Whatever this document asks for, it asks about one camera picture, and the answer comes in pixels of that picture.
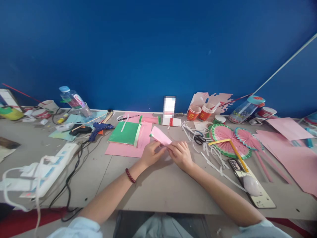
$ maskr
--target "person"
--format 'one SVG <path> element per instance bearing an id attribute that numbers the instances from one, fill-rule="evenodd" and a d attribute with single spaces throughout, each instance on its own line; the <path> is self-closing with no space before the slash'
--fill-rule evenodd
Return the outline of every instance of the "person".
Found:
<path id="1" fill-rule="evenodd" d="M 134 180 L 153 165 L 163 155 L 165 150 L 176 165 L 197 181 L 213 198 L 224 213 L 231 218 L 241 230 L 236 238 L 249 237 L 285 237 L 290 236 L 275 227 L 249 202 L 232 191 L 229 187 L 221 183 L 212 175 L 205 172 L 196 165 L 191 158 L 189 147 L 185 141 L 176 141 L 161 148 L 159 152 L 155 150 L 159 147 L 159 142 L 151 142 L 145 146 L 143 155 L 129 170 L 130 177 Z M 55 237 L 102 237 L 100 225 L 104 223 L 116 209 L 132 181 L 124 172 L 101 193 L 99 193 L 75 218 L 68 227 L 62 227 L 52 233 L 49 238 Z M 135 234 L 126 237 L 153 238 L 153 237 L 188 237 L 192 238 L 174 218 L 167 215 L 154 214 L 144 222 Z"/>

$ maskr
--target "folded pink paper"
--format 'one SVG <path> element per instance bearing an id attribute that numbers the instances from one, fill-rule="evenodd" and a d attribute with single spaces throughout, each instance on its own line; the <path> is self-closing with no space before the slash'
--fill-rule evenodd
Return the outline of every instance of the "folded pink paper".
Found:
<path id="1" fill-rule="evenodd" d="M 164 146 L 172 143 L 172 141 L 156 126 L 153 127 L 150 136 Z"/>
<path id="2" fill-rule="evenodd" d="M 306 146 L 294 146 L 281 134 L 257 130 L 258 139 L 278 158 L 306 193 L 317 197 L 317 155 Z"/>
<path id="3" fill-rule="evenodd" d="M 144 117 L 153 117 L 152 113 L 132 113 L 126 112 L 125 116 L 143 115 Z M 128 119 L 129 122 L 139 123 L 140 117 L 133 117 Z M 120 155 L 127 157 L 141 158 L 144 147 L 150 143 L 150 134 L 152 129 L 152 123 L 142 122 L 137 147 L 131 145 L 124 145 L 119 143 L 109 143 L 109 146 L 105 154 Z"/>
<path id="4" fill-rule="evenodd" d="M 302 128 L 292 118 L 276 118 L 266 120 L 288 140 L 313 138 L 313 135 Z"/>

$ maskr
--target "red paper cup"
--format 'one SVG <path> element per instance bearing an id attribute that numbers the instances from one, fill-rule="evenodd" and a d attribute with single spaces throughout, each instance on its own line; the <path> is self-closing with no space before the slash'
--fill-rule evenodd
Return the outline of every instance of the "red paper cup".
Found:
<path id="1" fill-rule="evenodd" d="M 212 110 L 208 109 L 208 108 L 212 108 L 214 107 L 215 105 L 214 104 L 211 104 L 211 103 L 207 103 L 207 105 L 203 105 L 202 107 L 202 111 L 201 113 L 199 114 L 199 117 L 198 119 L 202 120 L 202 121 L 206 121 L 210 115 L 212 114 Z"/>
<path id="2" fill-rule="evenodd" d="M 201 107 L 196 105 L 191 105 L 188 110 L 187 119 L 190 121 L 195 120 L 198 117 L 200 112 L 201 112 Z"/>
<path id="3" fill-rule="evenodd" d="M 51 117 L 51 114 L 49 114 L 49 112 L 45 109 L 36 110 L 31 115 L 38 119 L 47 119 Z"/>
<path id="4" fill-rule="evenodd" d="M 271 116 L 273 116 L 276 113 L 277 113 L 277 111 L 270 108 L 270 107 L 262 107 L 261 110 L 257 112 L 257 114 L 263 118 L 270 118 Z"/>

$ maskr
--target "paper fan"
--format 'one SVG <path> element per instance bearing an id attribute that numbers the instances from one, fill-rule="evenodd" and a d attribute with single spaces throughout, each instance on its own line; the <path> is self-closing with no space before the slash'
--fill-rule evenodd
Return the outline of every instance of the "paper fan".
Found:
<path id="1" fill-rule="evenodd" d="M 277 173 L 280 174 L 282 178 L 284 178 L 289 184 L 292 184 L 292 182 L 288 179 L 288 177 L 277 167 L 274 161 L 270 157 L 268 157 L 268 155 L 264 151 L 263 144 L 261 143 L 261 141 L 259 141 L 258 138 L 255 137 L 255 135 L 253 135 L 247 129 L 244 129 L 241 127 L 238 127 L 235 129 L 235 135 L 246 147 L 255 151 L 255 154 L 260 162 L 260 165 L 262 166 L 263 171 L 270 182 L 273 182 L 272 177 L 268 173 L 268 170 L 266 169 L 258 151 L 265 158 L 265 160 L 271 165 L 271 167 L 275 169 Z"/>
<path id="2" fill-rule="evenodd" d="M 264 150 L 263 144 L 247 129 L 238 127 L 235 129 L 235 135 L 249 149 Z"/>
<path id="3" fill-rule="evenodd" d="M 224 124 L 214 124 L 210 129 L 210 135 L 214 140 L 231 139 L 234 146 L 237 148 L 242 159 L 247 159 L 251 156 L 252 151 L 245 147 L 235 136 L 234 130 Z M 222 154 L 230 158 L 236 159 L 237 156 L 230 142 L 222 142 L 214 145 Z"/>

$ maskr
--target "hand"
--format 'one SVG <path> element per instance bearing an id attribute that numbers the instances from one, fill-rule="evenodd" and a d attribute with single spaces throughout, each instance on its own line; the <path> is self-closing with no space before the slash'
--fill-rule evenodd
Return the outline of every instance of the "hand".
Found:
<path id="1" fill-rule="evenodd" d="M 185 141 L 172 142 L 168 147 L 168 153 L 179 168 L 187 172 L 194 166 L 191 152 Z"/>
<path id="2" fill-rule="evenodd" d="M 146 167 L 154 164 L 164 154 L 167 149 L 166 147 L 162 148 L 158 153 L 155 153 L 155 149 L 159 147 L 160 144 L 160 142 L 152 141 L 145 146 L 140 162 L 142 162 Z"/>

